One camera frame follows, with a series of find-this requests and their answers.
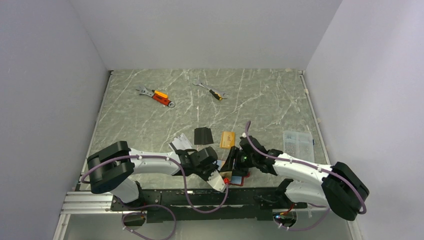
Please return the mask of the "single gold VIP card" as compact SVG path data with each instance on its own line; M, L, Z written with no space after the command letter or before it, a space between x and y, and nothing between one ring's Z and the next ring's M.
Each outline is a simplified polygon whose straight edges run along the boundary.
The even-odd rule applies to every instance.
M220 175L223 179L231 180L233 174L234 161L232 159L226 160L220 169Z

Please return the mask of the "red leather card holder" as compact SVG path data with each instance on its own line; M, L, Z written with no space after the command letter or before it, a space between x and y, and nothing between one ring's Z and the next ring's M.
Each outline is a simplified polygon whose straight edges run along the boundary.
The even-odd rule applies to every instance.
M224 165L224 161L223 160L217 160L215 163L218 166L218 170L220 171L221 168L222 168L222 166ZM230 180L229 184L230 185L233 185L233 186L243 187L244 186L245 179L248 178L249 176L250 176L250 173L248 173L247 176L236 176L236 175L233 175L231 177L231 180Z

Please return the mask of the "orange gold card stack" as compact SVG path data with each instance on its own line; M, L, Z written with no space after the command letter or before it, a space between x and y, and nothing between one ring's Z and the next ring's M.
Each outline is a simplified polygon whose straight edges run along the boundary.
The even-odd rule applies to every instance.
M219 143L222 149L231 149L235 146L236 134L233 131L223 131Z

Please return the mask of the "black VIP card stack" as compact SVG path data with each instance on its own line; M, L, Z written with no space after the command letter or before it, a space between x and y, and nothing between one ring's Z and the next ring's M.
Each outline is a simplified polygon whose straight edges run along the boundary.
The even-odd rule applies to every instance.
M212 130L208 127L198 127L194 129L195 145L210 145L214 143Z

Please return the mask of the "silver VIP card stack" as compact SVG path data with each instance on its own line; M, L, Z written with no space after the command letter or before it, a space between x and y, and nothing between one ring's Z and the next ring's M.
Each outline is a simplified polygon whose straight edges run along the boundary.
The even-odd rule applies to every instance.
M182 133L178 137L175 137L171 142L168 143L168 146L175 152L177 150L188 150L193 149L192 143L189 141L187 136Z

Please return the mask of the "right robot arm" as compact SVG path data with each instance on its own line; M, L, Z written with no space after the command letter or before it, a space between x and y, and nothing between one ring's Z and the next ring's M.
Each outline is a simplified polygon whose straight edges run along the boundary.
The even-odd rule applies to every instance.
M294 203L327 207L347 221L367 212L365 201L370 191L347 164L302 160L278 149L266 149L251 135L241 137L239 144L230 148L226 163L237 170L256 168L283 177L275 192L280 207Z

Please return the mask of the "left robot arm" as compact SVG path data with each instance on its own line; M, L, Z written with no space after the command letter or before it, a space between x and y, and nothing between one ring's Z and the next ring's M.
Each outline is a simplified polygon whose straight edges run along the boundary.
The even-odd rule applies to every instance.
M143 205L144 196L140 183L131 180L131 175L165 174L183 178L196 175L214 190L224 192L226 184L215 164L217 158L210 146L158 153L136 150L126 141L117 141L88 157L88 171L81 182L89 184L93 194L112 193L129 209L137 210Z

